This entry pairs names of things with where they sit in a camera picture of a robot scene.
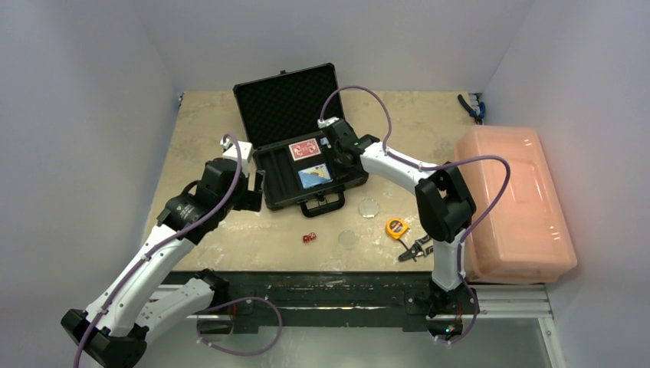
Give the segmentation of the black poker set case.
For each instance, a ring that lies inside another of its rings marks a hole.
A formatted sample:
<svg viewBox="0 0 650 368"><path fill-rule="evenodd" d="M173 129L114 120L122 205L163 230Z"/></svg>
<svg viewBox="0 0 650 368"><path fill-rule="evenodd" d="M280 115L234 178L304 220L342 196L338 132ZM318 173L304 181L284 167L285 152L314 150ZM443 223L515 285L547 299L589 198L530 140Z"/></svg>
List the black poker set case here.
<svg viewBox="0 0 650 368"><path fill-rule="evenodd" d="M320 117L344 118L340 97L331 94L339 87L332 63L298 71L282 71L276 76L236 84L232 92L253 160L266 171L264 200L267 208L278 211L298 205L308 218L344 207L345 191L365 184L368 177L335 179L327 163L325 148L319 156L293 161L291 143L324 137L317 125ZM303 189L297 171L326 163L332 182Z"/></svg>

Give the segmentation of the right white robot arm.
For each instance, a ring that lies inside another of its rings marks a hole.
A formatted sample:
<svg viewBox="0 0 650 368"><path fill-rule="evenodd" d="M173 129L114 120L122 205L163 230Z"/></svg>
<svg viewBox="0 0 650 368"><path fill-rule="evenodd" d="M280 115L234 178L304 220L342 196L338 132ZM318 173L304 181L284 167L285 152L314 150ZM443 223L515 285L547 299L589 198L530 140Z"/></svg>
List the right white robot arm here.
<svg viewBox="0 0 650 368"><path fill-rule="evenodd" d="M461 237L476 211L459 169L414 164L372 135L357 136L340 118L320 122L319 129L254 151L256 167L265 174L267 207L299 205L313 218L341 209L345 191L365 184L369 175L389 180L414 195L421 227L434 241L432 306L441 312L457 306L457 287L465 278Z"/></svg>

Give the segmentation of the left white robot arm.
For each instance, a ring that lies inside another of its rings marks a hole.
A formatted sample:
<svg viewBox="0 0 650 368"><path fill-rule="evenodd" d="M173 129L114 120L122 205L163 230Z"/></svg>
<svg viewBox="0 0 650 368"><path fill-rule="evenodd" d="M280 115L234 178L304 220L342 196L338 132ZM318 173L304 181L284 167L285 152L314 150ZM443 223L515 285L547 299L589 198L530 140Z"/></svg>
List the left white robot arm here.
<svg viewBox="0 0 650 368"><path fill-rule="evenodd" d="M233 159L205 164L202 178L171 198L145 244L118 278L83 310L70 309L61 325L81 352L102 367L134 367L159 335L196 312L222 312L229 283L214 271L194 274L180 289L151 301L169 272L231 211L260 212L265 173L249 175Z"/></svg>

